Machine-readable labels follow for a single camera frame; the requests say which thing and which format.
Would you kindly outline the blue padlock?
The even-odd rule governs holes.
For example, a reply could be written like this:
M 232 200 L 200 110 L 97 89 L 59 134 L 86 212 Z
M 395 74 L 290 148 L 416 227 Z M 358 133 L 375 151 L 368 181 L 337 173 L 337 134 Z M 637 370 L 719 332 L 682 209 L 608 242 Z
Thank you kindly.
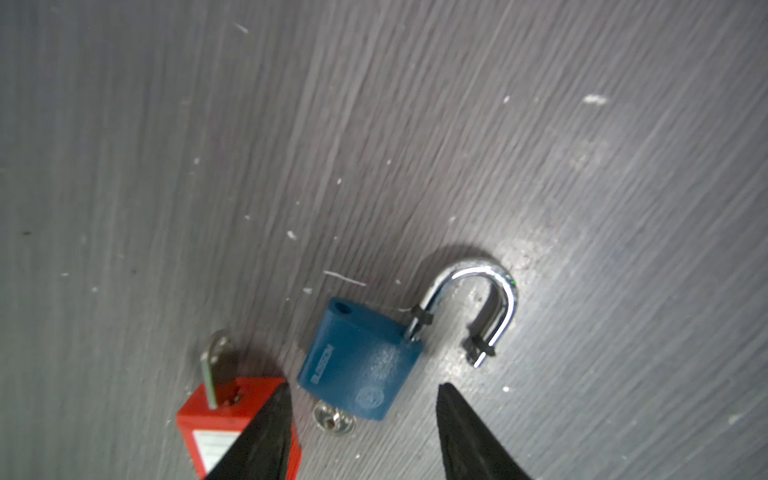
M 299 386 L 315 399 L 316 426 L 347 435 L 359 419 L 383 420 L 423 352 L 422 334 L 434 322 L 438 304 L 454 284 L 472 277 L 485 279 L 497 298 L 493 313 L 466 341 L 467 362 L 479 368 L 495 355 L 518 303 L 512 274 L 494 260 L 468 258 L 445 267 L 409 309 L 408 324 L 331 298 L 298 375 Z

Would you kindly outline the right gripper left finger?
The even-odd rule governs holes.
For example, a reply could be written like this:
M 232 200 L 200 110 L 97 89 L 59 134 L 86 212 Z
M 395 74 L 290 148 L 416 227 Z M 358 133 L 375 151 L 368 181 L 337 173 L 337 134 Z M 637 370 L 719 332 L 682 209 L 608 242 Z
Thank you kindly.
M 205 479 L 290 479 L 292 447 L 292 399 L 289 386 L 282 383 Z

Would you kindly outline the red padlock long shackle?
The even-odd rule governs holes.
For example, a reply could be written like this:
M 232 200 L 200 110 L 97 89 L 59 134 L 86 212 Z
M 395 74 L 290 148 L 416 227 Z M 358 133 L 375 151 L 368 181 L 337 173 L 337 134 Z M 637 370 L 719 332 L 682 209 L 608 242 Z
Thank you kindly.
M 215 332 L 200 355 L 202 384 L 176 414 L 176 423 L 199 478 L 217 465 L 259 412 L 283 377 L 242 377 L 239 354 L 229 333 Z M 292 473 L 298 477 L 302 459 L 293 416 Z

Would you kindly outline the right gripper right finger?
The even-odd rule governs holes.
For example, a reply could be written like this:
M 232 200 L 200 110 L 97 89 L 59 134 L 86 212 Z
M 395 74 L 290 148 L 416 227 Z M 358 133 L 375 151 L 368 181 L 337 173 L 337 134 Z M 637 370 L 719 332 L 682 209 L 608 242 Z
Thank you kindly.
M 453 384 L 439 385 L 435 411 L 447 479 L 532 479 Z

